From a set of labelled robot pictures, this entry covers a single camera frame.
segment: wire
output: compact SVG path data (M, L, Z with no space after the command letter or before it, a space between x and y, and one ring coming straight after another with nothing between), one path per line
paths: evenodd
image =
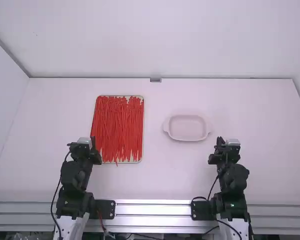
M214 227L211 228L209 231L206 231L205 233L203 233L203 234L202 234L202 237L205 236L205 235L207 235L208 233L210 233L211 231L213 231L213 230L215 230L215 229L217 229L217 228L219 228L219 226L214 226Z
M149 239L154 239L154 240L163 240L162 238L157 238L157 237L153 237L153 236L147 236L147 235L143 235L140 233L134 233L134 235L140 236L140 237L144 237L144 238L149 238Z
M130 233L130 235L127 236L126 238L123 238L123 237L121 237L121 236L117 236L117 237L119 237L118 240L128 240L128 239L131 237L132 234L133 234L133 233Z
M208 201L204 196L196 196L196 197L192 198L191 203L196 199L203 199L203 200Z
M215 180L214 180L214 182L212 184L212 187L210 188L210 192L209 192L208 199L207 199L208 202L209 202L209 199L210 199L210 195L211 195L212 189L214 189L214 186L215 186L215 184L216 184L216 182L217 182L218 179L219 179L219 175L217 175L215 177Z
M224 224L226 226L228 226L229 228L231 228L233 231L235 231L235 233L239 236L240 240L242 240L242 237L240 235L240 233L231 225L229 225L228 223L225 223L224 221L220 221L218 219L215 219L218 223Z
M64 157L64 161L63 162L66 162L67 161L67 157L69 156L70 154L70 151L65 155ZM61 236L61 228L54 216L54 213L52 212L52 208L54 206L54 201L55 201L55 198L56 198L56 195L57 195L57 191L59 189L59 186L60 186L60 182L61 182L61 171L60 171L60 178L59 178L59 182L58 182L58 185L56 186L56 189L55 189L55 192L54 192L54 195L53 195L53 198L52 198L52 201L51 201L51 206L50 206L50 213L51 213L51 217L54 221L54 224L56 225L56 227L58 228L58 231L59 231L59 240L62 240L62 236Z
M52 202L51 202L51 206L50 206L50 213L51 213L51 217L52 217L52 219L53 219L53 221L54 221L54 224L55 224L56 227L58 228L58 231L59 231L59 240L62 240L60 226L59 226L57 220L55 219L54 213L52 212L52 207L53 207L53 205L54 205L55 197L56 197L56 194L57 194L57 191L58 191L60 182L61 182L61 175L60 175L58 185L56 186L56 189L55 189L55 192L54 192L54 195L53 195L53 198L52 198Z

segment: white table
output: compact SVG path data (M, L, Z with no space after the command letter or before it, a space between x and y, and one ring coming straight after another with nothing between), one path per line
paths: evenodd
M202 226L213 223L190 217L180 221L180 215L171 218L165 211L183 209L187 215L189 200L207 195L216 176L208 155L216 137L224 136L241 141L240 163L250 170L245 193L256 233L300 233L300 99L291 79L32 79L0 158L0 206L8 201L15 209L12 215L24 213L19 205L30 203L43 206L44 212L33 215L34 208L30 215L35 217L23 214L23 221L0 215L0 224L36 223L40 229L52 229L47 206L66 144L90 134L96 97L107 94L145 99L141 163L96 166L90 177L88 190L95 198L118 200L124 203L118 211L129 210L107 221L110 227L121 232L205 232ZM209 116L214 131L203 142L172 141L162 123L170 113L189 106ZM153 222L146 223L135 216L138 206L143 206L143 215L152 204L161 210L165 206L157 220L147 218ZM122 223L131 227L118 223L125 217ZM98 223L91 224L97 231Z

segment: red sticks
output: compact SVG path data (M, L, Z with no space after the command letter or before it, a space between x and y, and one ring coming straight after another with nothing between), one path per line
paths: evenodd
M137 96L99 96L91 136L104 163L139 162L143 151L144 100Z

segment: white dish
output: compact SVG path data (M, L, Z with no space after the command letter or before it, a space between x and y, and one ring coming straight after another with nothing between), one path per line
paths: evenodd
M202 114L178 113L165 120L163 131L174 140L191 142L206 139L212 127Z

